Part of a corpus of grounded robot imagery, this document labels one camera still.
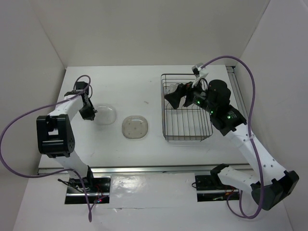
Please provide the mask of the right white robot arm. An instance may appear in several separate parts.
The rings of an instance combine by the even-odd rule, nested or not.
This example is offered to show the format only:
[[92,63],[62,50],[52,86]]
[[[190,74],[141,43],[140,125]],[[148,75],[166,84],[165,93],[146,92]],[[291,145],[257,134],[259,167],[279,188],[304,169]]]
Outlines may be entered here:
[[192,104],[207,111],[212,125],[242,153],[255,175],[244,174],[228,164],[211,170],[210,183],[216,189],[229,185],[251,194],[258,207],[269,211],[289,196],[299,181],[295,171],[280,165],[252,133],[244,116],[230,104],[231,91],[222,80],[212,80],[206,89],[199,81],[178,84],[164,96],[173,109],[182,98],[184,106]]

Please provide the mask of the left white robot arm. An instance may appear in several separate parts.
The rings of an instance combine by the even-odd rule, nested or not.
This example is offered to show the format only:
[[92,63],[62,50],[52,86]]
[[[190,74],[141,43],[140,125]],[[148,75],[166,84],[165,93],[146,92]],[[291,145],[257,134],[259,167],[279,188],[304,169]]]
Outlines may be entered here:
[[69,173],[70,182],[82,191],[90,192],[95,186],[93,173],[83,163],[75,151],[75,137],[71,120],[80,113],[84,120],[93,121],[97,111],[88,97],[88,93],[77,95],[77,90],[67,92],[64,102],[48,115],[36,119],[38,150],[48,158],[54,159]]

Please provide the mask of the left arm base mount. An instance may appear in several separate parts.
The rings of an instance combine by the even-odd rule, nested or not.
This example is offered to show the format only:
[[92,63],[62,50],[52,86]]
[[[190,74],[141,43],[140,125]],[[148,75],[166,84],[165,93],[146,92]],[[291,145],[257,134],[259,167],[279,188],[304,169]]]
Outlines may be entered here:
[[[86,198],[82,186],[73,186],[73,184],[68,180],[58,179],[58,181],[67,187],[64,201],[66,205],[86,204]],[[108,204],[110,202],[110,189],[110,176],[94,178],[94,185],[86,187],[89,203]]]

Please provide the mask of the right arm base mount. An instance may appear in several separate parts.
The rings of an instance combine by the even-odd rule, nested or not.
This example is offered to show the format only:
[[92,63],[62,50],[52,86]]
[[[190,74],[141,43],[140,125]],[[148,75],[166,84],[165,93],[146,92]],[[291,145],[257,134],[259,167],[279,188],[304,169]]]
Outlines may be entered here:
[[218,173],[225,167],[229,167],[229,165],[220,164],[210,170],[209,175],[195,176],[195,182],[191,186],[196,189],[197,202],[239,200],[238,190],[230,185],[222,184],[218,178]]

